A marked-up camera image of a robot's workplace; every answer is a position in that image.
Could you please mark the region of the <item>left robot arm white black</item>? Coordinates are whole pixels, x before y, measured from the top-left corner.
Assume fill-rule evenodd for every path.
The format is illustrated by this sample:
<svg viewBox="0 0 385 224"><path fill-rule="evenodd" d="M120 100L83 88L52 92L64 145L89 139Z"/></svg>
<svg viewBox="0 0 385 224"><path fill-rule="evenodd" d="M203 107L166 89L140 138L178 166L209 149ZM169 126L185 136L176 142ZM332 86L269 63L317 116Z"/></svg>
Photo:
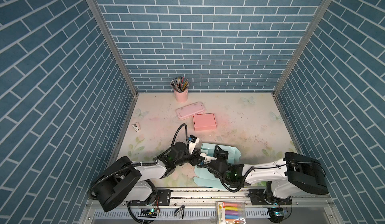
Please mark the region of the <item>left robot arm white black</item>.
<svg viewBox="0 0 385 224"><path fill-rule="evenodd" d="M152 162L132 162L127 156L119 158L97 178L88 191L88 198L99 201L109 212L125 202L153 205L158 189L152 179L163 179L174 173L178 166L197 166L205 158L198 149L190 150L190 143L177 142L155 157Z"/></svg>

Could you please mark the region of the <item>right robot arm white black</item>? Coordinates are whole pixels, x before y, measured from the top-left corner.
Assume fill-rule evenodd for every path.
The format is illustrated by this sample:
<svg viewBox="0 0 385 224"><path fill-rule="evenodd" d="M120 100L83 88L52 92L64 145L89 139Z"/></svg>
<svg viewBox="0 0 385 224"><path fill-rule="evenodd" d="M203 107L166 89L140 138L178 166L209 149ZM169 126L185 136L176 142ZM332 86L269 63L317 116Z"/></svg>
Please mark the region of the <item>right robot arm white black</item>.
<svg viewBox="0 0 385 224"><path fill-rule="evenodd" d="M236 193L246 185L266 183L265 202L276 205L298 192L313 195L329 194L326 171L322 164L310 157L295 152L284 153L283 158L265 164L230 164L229 153L218 145L211 156L204 158L206 168L229 192Z"/></svg>

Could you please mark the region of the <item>light blue paper box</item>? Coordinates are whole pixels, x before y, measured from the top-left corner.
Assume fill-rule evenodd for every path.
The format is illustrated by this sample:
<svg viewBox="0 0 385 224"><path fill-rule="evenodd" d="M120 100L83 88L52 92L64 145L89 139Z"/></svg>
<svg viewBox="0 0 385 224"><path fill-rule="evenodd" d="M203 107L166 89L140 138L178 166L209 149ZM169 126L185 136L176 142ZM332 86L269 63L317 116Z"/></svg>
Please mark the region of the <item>light blue paper box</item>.
<svg viewBox="0 0 385 224"><path fill-rule="evenodd" d="M201 187L239 190L243 187L241 153L238 148L203 143L200 160L194 168L194 183Z"/></svg>

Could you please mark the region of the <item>pink paper box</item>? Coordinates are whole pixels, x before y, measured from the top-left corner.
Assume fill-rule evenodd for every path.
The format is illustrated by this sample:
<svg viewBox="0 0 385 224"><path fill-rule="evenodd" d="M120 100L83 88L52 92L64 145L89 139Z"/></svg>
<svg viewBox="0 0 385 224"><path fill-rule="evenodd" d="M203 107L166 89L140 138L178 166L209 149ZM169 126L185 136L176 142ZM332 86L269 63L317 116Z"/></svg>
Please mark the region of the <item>pink paper box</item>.
<svg viewBox="0 0 385 224"><path fill-rule="evenodd" d="M217 128L217 122L213 113L193 115L195 131L208 131Z"/></svg>

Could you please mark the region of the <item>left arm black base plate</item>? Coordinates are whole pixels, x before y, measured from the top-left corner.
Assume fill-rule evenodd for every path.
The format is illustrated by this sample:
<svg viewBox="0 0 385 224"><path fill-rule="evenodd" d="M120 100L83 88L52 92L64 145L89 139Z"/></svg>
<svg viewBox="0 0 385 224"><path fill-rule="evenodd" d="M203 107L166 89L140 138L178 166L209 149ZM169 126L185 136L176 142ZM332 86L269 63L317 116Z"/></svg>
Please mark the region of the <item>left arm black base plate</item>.
<svg viewBox="0 0 385 224"><path fill-rule="evenodd" d="M153 192L145 201L134 200L130 201L130 206L154 206L163 207L169 206L171 199L170 189L159 189L157 193Z"/></svg>

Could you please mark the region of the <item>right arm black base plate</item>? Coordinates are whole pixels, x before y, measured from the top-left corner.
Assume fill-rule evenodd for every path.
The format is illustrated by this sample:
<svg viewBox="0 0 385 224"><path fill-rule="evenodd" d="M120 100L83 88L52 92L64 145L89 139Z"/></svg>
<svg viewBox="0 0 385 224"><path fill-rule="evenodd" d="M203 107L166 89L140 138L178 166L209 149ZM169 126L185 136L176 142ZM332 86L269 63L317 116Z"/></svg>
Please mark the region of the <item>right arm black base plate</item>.
<svg viewBox="0 0 385 224"><path fill-rule="evenodd" d="M271 206L284 206L291 205L292 200L290 197L280 199L272 195L272 192L268 192L267 189L250 189L248 198L251 204L257 205L271 205Z"/></svg>

